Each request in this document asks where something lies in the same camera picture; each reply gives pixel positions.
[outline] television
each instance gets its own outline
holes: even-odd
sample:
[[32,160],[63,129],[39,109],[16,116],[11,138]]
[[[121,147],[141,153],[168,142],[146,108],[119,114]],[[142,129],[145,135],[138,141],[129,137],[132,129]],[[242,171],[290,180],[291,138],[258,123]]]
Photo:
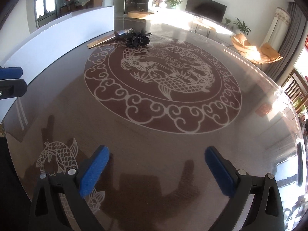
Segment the television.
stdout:
[[221,23],[227,6],[212,0],[187,0],[186,11]]

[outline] orange chair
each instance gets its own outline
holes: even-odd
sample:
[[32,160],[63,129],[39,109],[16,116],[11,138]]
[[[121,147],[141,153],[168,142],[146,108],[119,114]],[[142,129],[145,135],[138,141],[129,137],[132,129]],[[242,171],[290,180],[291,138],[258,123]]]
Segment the orange chair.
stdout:
[[268,43],[260,48],[251,45],[243,34],[237,34],[231,38],[234,47],[242,57],[255,64],[273,63],[282,59],[282,56]]

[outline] round table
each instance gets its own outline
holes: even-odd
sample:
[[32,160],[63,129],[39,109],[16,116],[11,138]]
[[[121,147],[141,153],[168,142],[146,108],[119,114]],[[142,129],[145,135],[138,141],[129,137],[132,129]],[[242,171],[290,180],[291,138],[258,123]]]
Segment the round table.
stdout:
[[112,156],[86,200],[106,230],[208,230],[228,201],[204,161],[215,146],[237,169],[274,174],[292,209],[305,194],[306,154],[302,145],[298,159],[299,122],[277,85],[201,35],[115,19],[115,30],[130,27],[151,32],[150,44],[86,42],[38,75],[7,113],[10,154],[28,196],[40,173],[65,173],[103,144]]

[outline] vase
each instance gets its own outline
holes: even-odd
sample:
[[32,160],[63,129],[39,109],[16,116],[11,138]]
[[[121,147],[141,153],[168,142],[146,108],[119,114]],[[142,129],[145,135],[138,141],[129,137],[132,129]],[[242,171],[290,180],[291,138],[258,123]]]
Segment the vase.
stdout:
[[161,8],[166,8],[167,4],[164,3],[164,2],[160,2],[158,6],[161,7]]

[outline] window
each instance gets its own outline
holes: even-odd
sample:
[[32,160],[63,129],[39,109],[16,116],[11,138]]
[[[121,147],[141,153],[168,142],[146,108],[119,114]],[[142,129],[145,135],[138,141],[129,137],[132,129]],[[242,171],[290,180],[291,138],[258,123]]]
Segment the window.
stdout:
[[54,0],[46,0],[46,10],[47,13],[55,10]]
[[44,0],[36,0],[35,8],[36,8],[36,18],[39,18],[39,17],[42,17],[43,15],[45,15]]
[[55,0],[36,0],[36,18],[42,17],[49,12],[55,11]]

